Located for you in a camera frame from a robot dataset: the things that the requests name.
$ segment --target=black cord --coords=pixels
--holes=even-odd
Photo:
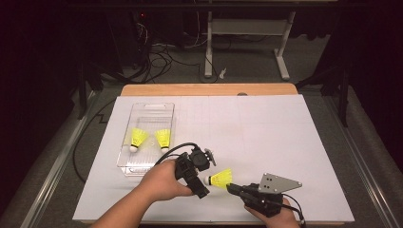
[[[171,69],[173,63],[181,64],[181,65],[184,65],[184,66],[197,67],[198,68],[198,77],[200,77],[201,64],[187,64],[187,63],[180,62],[180,61],[176,60],[173,56],[171,56],[169,54],[169,50],[167,48],[167,45],[159,46],[159,47],[163,47],[163,49],[158,51],[158,52],[150,52],[150,53],[159,56],[158,58],[155,58],[155,59],[152,60],[152,66],[153,67],[159,67],[161,70],[160,70],[160,72],[158,74],[150,76],[150,78],[145,81],[146,83],[149,83],[150,81],[154,82],[154,79],[156,79],[156,78],[164,75],[165,73],[167,73]],[[163,60],[165,65],[156,66],[153,62],[157,61],[157,60]]]
[[[177,156],[177,157],[178,157],[178,156],[180,156],[180,155],[179,155],[179,154],[170,154],[170,155],[168,155],[168,156],[166,156],[166,157],[168,158],[168,157],[174,157],[174,156]]]
[[[290,198],[291,200],[293,200],[298,205],[299,210],[297,208],[294,208],[294,207],[288,208],[289,206],[284,205],[284,204],[283,204],[283,207],[287,206],[288,209],[291,209],[291,210],[297,212],[298,216],[299,216],[299,220],[301,222],[300,227],[305,228],[306,227],[305,217],[302,215],[302,208],[299,205],[298,201],[296,199],[294,199],[293,197],[291,197],[290,195],[287,195],[287,194],[282,194],[282,195]]]
[[[271,36],[268,36],[268,35],[264,35],[263,37],[261,37],[261,38],[259,38],[259,39],[257,39],[257,40],[252,40],[252,39],[244,39],[244,38],[241,38],[242,36],[243,36],[243,35],[235,35],[235,36],[233,36],[233,39],[235,39],[235,40],[240,40],[240,41],[243,41],[243,42],[245,42],[245,43],[258,43],[258,42],[261,42],[261,41],[263,41],[263,40],[265,40],[265,39],[271,37]]]
[[[148,61],[147,59],[145,59],[145,62],[144,62],[144,64],[141,66],[141,68],[139,69],[139,71],[137,71],[136,73],[134,73],[134,74],[128,76],[127,78],[129,78],[129,79],[138,78],[138,77],[142,76],[142,74],[146,73],[149,68],[150,68],[149,61]]]
[[[216,37],[216,38],[219,38],[219,37],[220,37],[220,38],[227,39],[227,40],[228,40],[228,47],[213,47],[213,45],[212,45],[211,48],[217,49],[217,50],[229,50],[229,49],[231,49],[232,40],[231,40],[231,36],[230,36],[230,35],[215,35],[214,37]]]
[[[179,148],[182,148],[182,147],[185,147],[185,146],[188,146],[188,145],[193,145],[193,147],[199,148],[199,146],[196,145],[196,144],[193,143],[193,142],[182,143],[182,144],[180,144],[180,145],[177,145],[177,146],[173,147],[172,149],[168,150],[168,152],[166,152],[165,154],[163,154],[163,155],[160,157],[160,159],[157,160],[157,162],[155,162],[155,165],[160,164],[161,162],[163,162],[163,160],[165,160],[166,158],[168,158],[168,157],[169,157],[169,154],[171,154],[171,153],[174,152],[175,150],[177,150],[177,149],[179,149]]]
[[[73,166],[74,166],[74,172],[76,173],[77,177],[80,179],[81,182],[86,183],[86,180],[83,178],[83,176],[81,176],[80,172],[78,171],[77,168],[77,164],[75,161],[75,155],[76,155],[76,150],[77,150],[77,146],[80,143],[80,140],[83,138],[84,133],[86,132],[86,130],[88,129],[88,127],[90,126],[91,122],[96,118],[96,117],[101,117],[101,120],[99,121],[99,124],[107,124],[107,121],[104,121],[104,114],[101,114],[101,112],[110,104],[112,104],[113,102],[115,102],[116,99],[113,99],[112,101],[108,102],[107,104],[105,104],[97,113],[95,113],[95,115],[91,118],[91,120],[89,120],[88,124],[86,125],[86,127],[82,130],[82,132],[80,133],[80,137],[77,140],[77,143],[75,143],[74,145],[74,149],[73,149],[73,154],[72,154],[72,161],[73,161]]]

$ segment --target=wrist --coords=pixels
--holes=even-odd
[[[145,187],[142,187],[141,185],[135,187],[133,190],[131,190],[131,195],[134,195],[134,197],[137,200],[141,200],[143,204],[150,206],[152,203],[154,203],[156,198],[152,194],[152,190],[147,189]]]

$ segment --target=human hand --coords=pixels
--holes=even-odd
[[[154,201],[172,200],[176,197],[192,196],[190,188],[175,179],[175,161],[167,160],[152,167],[136,187],[145,197]]]
[[[290,205],[288,199],[283,198],[282,203],[285,205]],[[299,227],[294,217],[294,213],[292,210],[282,207],[279,214],[267,218],[265,215],[259,213],[258,211],[244,206],[245,209],[254,215],[256,218],[262,220],[264,224],[269,228],[297,228]]]

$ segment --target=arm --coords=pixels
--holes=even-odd
[[[282,199],[282,203],[290,205],[290,202],[286,198]],[[299,228],[293,211],[289,209],[281,208],[280,213],[271,218],[267,218],[265,215],[247,206],[245,206],[245,209],[256,218],[262,220],[267,228]]]
[[[91,227],[137,227],[155,201],[192,196],[192,191],[175,179],[175,161],[151,168],[129,194],[107,210]]]

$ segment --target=wooden table edge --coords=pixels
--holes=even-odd
[[[151,84],[125,85],[121,96],[295,95],[290,83],[276,84]]]

